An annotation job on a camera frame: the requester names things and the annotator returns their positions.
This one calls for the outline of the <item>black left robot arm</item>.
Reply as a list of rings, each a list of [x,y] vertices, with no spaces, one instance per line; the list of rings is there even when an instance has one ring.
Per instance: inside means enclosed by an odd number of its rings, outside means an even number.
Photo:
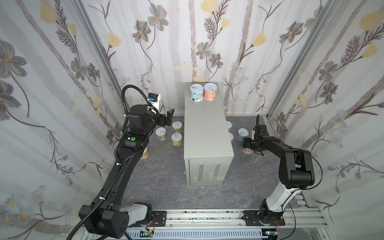
[[[125,111],[122,137],[114,150],[115,163],[98,195],[90,205],[83,205],[79,211],[80,221],[67,236],[71,240],[81,227],[91,234],[119,239],[128,227],[153,225],[153,209],[150,204],[134,203],[122,212],[121,205],[130,177],[147,147],[150,135],[157,126],[171,126],[174,109],[161,114],[152,104],[158,95],[144,92],[126,85],[121,92]]]

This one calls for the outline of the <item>teal labelled can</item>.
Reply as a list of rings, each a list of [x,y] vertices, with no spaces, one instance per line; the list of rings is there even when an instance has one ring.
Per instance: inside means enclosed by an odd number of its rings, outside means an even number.
[[[193,102],[200,102],[204,98],[204,87],[200,84],[190,86],[190,98]]]

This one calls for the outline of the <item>orange labelled can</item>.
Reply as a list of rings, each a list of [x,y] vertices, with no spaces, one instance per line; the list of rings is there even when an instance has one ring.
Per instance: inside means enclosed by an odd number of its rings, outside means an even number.
[[[207,83],[204,85],[204,99],[213,101],[217,97],[218,86],[214,83]]]

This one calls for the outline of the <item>pink labelled can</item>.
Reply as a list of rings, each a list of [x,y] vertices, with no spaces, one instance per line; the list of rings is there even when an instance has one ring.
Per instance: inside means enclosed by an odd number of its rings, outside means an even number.
[[[252,154],[254,151],[250,148],[242,148],[242,151],[243,153],[247,154],[247,155],[250,155]]]

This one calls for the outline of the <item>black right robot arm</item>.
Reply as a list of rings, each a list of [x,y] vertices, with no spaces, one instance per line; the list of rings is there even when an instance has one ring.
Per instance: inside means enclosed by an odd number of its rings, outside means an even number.
[[[280,182],[273,193],[263,200],[257,218],[264,226],[275,223],[282,226],[287,204],[296,194],[315,183],[312,155],[307,150],[293,148],[281,139],[270,136],[267,126],[260,124],[260,115],[257,115],[251,137],[244,139],[243,148],[261,156],[264,151],[269,151],[280,159]]]

